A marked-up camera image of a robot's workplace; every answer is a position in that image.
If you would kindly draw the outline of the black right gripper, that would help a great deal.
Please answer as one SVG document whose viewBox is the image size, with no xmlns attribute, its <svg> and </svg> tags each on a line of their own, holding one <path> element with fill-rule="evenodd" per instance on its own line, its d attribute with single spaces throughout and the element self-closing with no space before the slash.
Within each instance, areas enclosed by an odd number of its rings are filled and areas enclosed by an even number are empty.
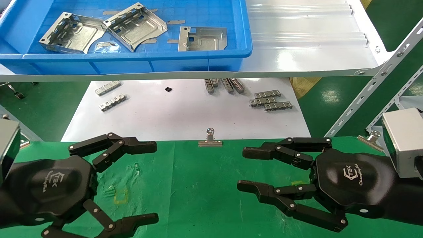
<svg viewBox="0 0 423 238">
<path fill-rule="evenodd" d="M 394 194 L 399 177 L 390 158 L 330 148 L 331 138 L 286 138 L 280 142 L 264 142 L 260 147 L 244 147 L 244 158 L 275 159 L 303 170 L 314 165 L 315 185 L 274 187 L 239 180 L 237 189 L 255 194 L 258 202 L 275 206 L 287 217 L 333 232 L 341 232 L 349 224 L 345 213 L 365 218 L 401 217 Z M 322 154 L 314 161 L 308 152 Z M 295 202 L 313 196 L 330 212 Z"/>
</svg>

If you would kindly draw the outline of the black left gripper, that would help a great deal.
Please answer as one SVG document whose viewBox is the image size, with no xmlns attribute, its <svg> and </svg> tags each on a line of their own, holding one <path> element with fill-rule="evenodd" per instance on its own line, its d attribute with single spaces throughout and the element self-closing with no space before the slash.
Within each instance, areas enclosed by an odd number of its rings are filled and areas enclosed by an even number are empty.
<svg viewBox="0 0 423 238">
<path fill-rule="evenodd" d="M 40 159 L 12 165 L 6 177 L 6 227 L 36 226 L 54 222 L 43 230 L 43 238 L 83 238 L 63 231 L 88 211 L 102 226 L 97 238 L 131 238 L 140 226 L 159 221 L 157 213 L 124 217 L 113 221 L 92 199 L 97 174 L 104 172 L 123 155 L 154 153 L 155 141 L 138 141 L 109 133 L 68 147 L 71 157 Z M 83 157 L 102 152 L 92 165 Z"/>
</svg>

